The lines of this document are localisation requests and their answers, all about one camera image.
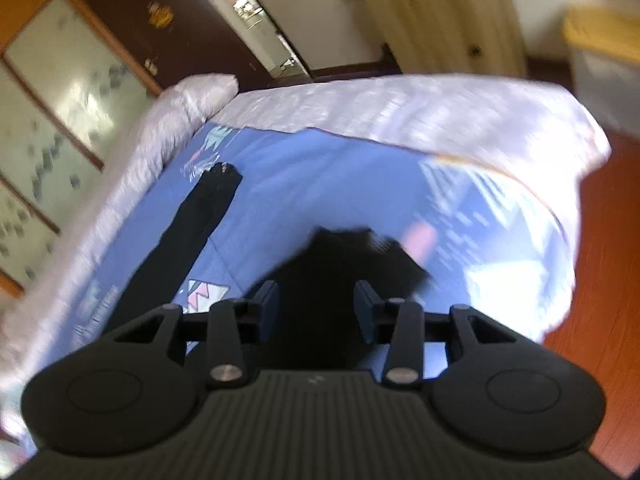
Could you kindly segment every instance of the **door frame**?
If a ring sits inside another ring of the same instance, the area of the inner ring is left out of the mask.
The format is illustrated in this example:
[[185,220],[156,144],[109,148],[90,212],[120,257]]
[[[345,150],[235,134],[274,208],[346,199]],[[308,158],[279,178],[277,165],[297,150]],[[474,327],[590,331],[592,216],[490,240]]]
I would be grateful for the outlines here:
[[269,9],[267,9],[267,7],[265,7],[260,0],[255,0],[255,1],[258,2],[258,5],[260,5],[262,7],[262,10],[267,15],[267,18],[269,18],[271,20],[271,23],[273,23],[273,26],[276,28],[276,32],[278,34],[280,34],[285,39],[285,41],[287,42],[289,47],[292,49],[293,54],[295,54],[295,56],[298,58],[298,61],[300,62],[300,65],[302,65],[302,67],[305,69],[305,72],[308,74],[308,76],[311,77],[311,69],[309,68],[309,65],[306,64],[304,58],[302,56],[300,56],[300,52],[297,50],[296,46],[293,43],[291,43],[291,40],[284,33],[284,31],[282,30],[282,28],[278,24],[277,20],[269,12]]

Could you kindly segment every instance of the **black object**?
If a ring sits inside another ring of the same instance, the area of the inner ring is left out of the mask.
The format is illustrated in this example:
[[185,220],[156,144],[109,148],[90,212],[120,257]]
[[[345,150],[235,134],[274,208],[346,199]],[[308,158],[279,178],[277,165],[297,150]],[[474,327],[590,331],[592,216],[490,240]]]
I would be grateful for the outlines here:
[[304,250],[250,288],[253,295],[273,281],[280,297],[273,337],[244,353],[249,369],[354,368],[371,350],[353,309],[356,283],[367,280],[386,298],[404,298],[427,276],[391,238],[370,229],[318,229]]
[[241,180],[236,168],[226,162],[219,162],[202,174],[158,245],[129,280],[102,333],[173,301],[207,239],[226,214]]
[[[604,396],[585,371],[455,306],[423,313],[420,330],[446,343],[449,368],[409,381],[415,303],[358,283],[354,305],[365,337],[390,342],[380,384],[349,370],[247,376],[240,347],[269,337],[274,283],[208,314],[156,308],[28,384],[40,450],[13,478],[616,478],[587,451]],[[185,343],[212,336],[208,368],[189,376]]]

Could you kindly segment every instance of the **circular pad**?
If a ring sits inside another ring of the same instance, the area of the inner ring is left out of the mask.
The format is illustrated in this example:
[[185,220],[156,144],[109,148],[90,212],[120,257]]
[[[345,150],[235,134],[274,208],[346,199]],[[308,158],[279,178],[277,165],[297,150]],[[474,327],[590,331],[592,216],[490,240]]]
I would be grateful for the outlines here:
[[531,370],[495,374],[486,384],[486,390],[497,406],[514,413],[544,412],[560,399],[558,383]]
[[431,402],[451,429],[501,453],[561,454],[587,443],[604,394],[584,370],[534,343],[487,344],[434,381]]
[[166,439],[195,403],[188,373],[151,345],[106,342],[37,374],[22,395],[22,414],[39,445],[105,456]]

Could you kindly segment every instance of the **doorway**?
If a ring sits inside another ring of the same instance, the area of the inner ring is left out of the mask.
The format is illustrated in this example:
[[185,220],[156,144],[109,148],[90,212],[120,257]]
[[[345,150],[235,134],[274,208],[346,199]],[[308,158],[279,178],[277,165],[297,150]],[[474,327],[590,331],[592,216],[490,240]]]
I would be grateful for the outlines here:
[[209,73],[233,74],[240,91],[274,81],[209,0],[84,1],[161,88]]
[[304,63],[258,0],[216,0],[212,4],[273,78],[308,76]]

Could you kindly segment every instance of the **wooden trim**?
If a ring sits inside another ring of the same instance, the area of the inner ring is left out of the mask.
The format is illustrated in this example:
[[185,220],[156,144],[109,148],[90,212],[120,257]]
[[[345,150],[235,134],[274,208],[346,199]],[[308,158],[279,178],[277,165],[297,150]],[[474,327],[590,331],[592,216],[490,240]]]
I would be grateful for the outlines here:
[[639,480],[632,472],[640,460],[640,142],[622,132],[607,137],[609,161],[580,183],[571,312],[545,347],[592,374],[604,390],[607,412],[590,453],[620,478]]
[[29,200],[27,200],[27,198],[20,191],[15,189],[15,186],[11,183],[11,181],[9,181],[7,177],[5,177],[2,173],[0,173],[0,183],[4,184],[9,189],[9,191],[11,191],[11,193],[13,193],[15,197],[20,200],[20,202],[22,202],[22,205],[25,206],[25,208],[27,208],[30,213],[33,213],[34,216],[37,216],[44,225],[55,232],[55,234],[60,234],[60,228],[46,216],[44,216],[43,213],[41,213],[33,205],[31,205],[31,202],[29,202]]
[[92,8],[85,0],[67,0],[75,11],[84,18],[88,25],[104,41],[107,47],[118,56],[122,62],[128,67],[132,74],[149,90],[153,95],[159,96],[162,93],[162,87],[153,79],[151,74],[137,62],[136,58],[124,47],[116,38],[113,32],[102,22],[102,20],[93,12]]
[[314,81],[333,79],[355,79],[359,77],[375,77],[399,74],[400,69],[386,59],[371,63],[330,66],[312,70],[310,75]]
[[268,88],[281,88],[283,86],[296,86],[312,83],[313,80],[306,74],[286,75],[283,77],[275,77],[269,83]]
[[568,61],[529,57],[527,59],[527,71],[529,72],[529,79],[556,83],[574,93],[574,82]]
[[0,288],[2,288],[9,296],[20,298],[24,294],[24,288],[9,276],[4,270],[0,269]]
[[31,100],[31,102],[33,102],[34,105],[36,105],[36,107],[43,113],[43,115],[49,121],[51,121],[56,129],[61,134],[63,134],[69,140],[69,142],[71,142],[73,146],[80,153],[82,153],[96,168],[102,170],[102,168],[104,167],[103,161],[101,161],[100,158],[98,158],[98,156],[95,155],[95,153],[93,153],[87,146],[80,142],[80,140],[67,129],[67,127],[60,121],[60,119],[57,118],[51,110],[49,110],[49,107],[47,107],[47,104],[43,101],[43,99],[41,99],[40,96],[37,95],[36,92],[34,92],[33,89],[31,89],[31,87],[27,85],[27,83],[25,83],[18,71],[14,68],[14,66],[11,64],[11,62],[9,62],[7,58],[4,58],[2,62],[9,74],[13,77],[15,83],[22,89],[25,94],[27,94],[27,97]]

